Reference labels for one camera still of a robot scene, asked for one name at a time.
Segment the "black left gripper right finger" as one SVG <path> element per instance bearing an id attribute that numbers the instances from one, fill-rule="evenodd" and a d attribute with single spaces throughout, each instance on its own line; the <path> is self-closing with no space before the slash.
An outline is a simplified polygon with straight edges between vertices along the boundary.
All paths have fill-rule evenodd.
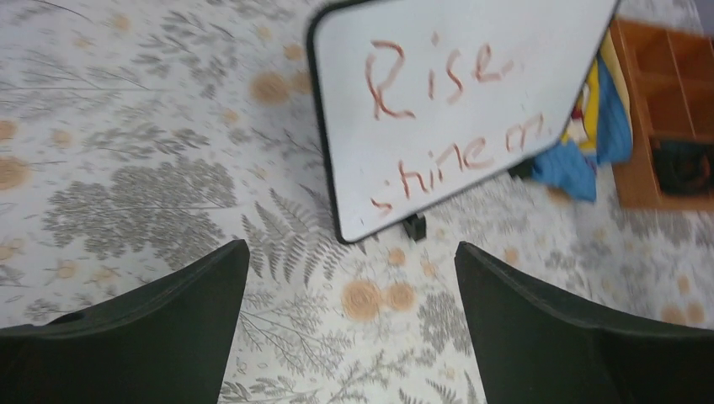
<path id="1" fill-rule="evenodd" d="M 602 306 L 467 242 L 455 266 L 488 402 L 712 402 L 711 330 Z"/>

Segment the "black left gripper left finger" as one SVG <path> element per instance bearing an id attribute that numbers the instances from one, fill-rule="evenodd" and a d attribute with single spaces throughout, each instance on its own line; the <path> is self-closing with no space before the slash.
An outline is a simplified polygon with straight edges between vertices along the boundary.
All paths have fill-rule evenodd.
<path id="1" fill-rule="evenodd" d="M 4 403 L 215 403 L 248 276 L 234 240 L 42 326 L 1 331 Z"/>

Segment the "black orange cloth roll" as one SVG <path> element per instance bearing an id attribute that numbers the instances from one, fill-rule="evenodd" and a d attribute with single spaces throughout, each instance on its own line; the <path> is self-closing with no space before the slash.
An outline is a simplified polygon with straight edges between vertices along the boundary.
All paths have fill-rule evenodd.
<path id="1" fill-rule="evenodd" d="M 694 197 L 713 191 L 713 144 L 656 140 L 653 168 L 664 194 Z"/>

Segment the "white whiteboard black frame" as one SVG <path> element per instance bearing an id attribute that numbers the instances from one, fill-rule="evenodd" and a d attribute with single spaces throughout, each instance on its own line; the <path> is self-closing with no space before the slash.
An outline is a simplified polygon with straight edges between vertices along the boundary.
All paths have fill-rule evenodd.
<path id="1" fill-rule="evenodd" d="M 561 138 L 616 1 L 341 1 L 306 53 L 337 240 L 353 244 Z"/>

